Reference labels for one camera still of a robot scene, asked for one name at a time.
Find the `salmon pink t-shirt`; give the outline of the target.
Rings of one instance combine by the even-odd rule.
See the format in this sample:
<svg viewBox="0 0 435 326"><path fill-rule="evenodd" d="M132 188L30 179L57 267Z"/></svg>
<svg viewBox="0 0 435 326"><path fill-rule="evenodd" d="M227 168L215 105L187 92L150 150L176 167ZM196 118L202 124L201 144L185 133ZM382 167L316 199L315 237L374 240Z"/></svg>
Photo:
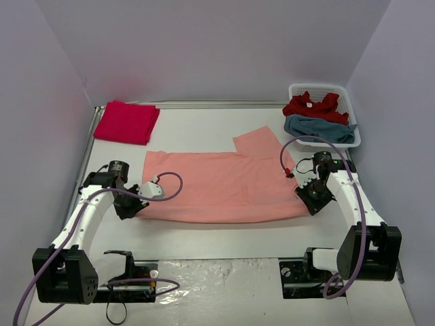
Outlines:
<svg viewBox="0 0 435 326"><path fill-rule="evenodd" d="M233 139L236 150L220 153L149 151L143 181L160 181L172 200L153 202L138 216L188 223L257 223L305 216L295 179L285 177L282 145L268 126Z"/></svg>

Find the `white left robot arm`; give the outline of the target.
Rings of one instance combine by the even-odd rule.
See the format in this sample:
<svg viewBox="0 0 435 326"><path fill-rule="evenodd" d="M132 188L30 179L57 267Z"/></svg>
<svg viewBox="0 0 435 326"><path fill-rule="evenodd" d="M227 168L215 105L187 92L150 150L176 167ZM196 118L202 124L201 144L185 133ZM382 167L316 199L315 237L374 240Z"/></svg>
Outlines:
<svg viewBox="0 0 435 326"><path fill-rule="evenodd" d="M114 208L121 219L133 218L146 203L137 198L139 186L125 188L129 165L112 160L105 172L90 173L81 188L80 202L63 231L47 248L33 254L39 301L53 304L90 304L98 289L112 280L134 281L137 267L129 251L111 250L91 260L90 247L105 213Z"/></svg>

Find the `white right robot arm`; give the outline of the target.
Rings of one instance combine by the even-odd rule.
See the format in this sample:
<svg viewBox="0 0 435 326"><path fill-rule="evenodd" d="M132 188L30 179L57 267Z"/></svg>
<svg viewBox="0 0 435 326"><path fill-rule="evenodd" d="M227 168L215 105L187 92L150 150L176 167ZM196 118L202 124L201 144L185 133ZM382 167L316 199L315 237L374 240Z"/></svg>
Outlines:
<svg viewBox="0 0 435 326"><path fill-rule="evenodd" d="M303 276L317 280L328 271L344 280L391 281L402 242L399 228L387 225L374 210L351 161L334 159L328 151L315 153L311 161L315 176L299 185L296 194L311 215L335 201L348 231L339 249L309 247Z"/></svg>

